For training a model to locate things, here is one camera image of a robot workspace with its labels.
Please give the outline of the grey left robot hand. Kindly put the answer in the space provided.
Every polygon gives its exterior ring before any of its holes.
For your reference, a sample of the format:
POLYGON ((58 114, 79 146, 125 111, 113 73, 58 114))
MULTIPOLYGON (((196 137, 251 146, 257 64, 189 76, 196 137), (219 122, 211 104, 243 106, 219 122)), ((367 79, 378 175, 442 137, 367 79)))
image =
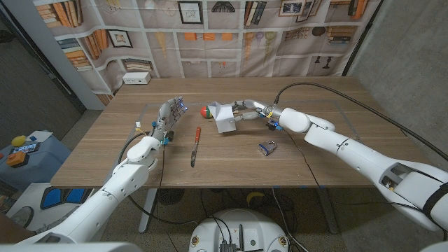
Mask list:
POLYGON ((152 137, 163 140, 165 134, 172 131, 181 116, 187 111, 182 97, 175 97, 163 103, 157 115, 152 137))

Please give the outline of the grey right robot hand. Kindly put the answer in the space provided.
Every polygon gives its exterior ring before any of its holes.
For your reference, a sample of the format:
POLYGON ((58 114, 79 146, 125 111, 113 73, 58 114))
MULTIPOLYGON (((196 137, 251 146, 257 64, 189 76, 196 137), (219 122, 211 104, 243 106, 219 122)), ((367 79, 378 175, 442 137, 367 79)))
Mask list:
POLYGON ((255 101, 252 99, 245 99, 241 101, 234 101, 231 103, 232 110, 244 110, 249 109, 249 112, 244 112, 241 115, 230 120, 231 123, 236 123, 240 120, 254 120, 260 116, 265 116, 268 118, 278 118, 283 109, 279 108, 277 105, 268 105, 262 103, 261 101, 255 101))

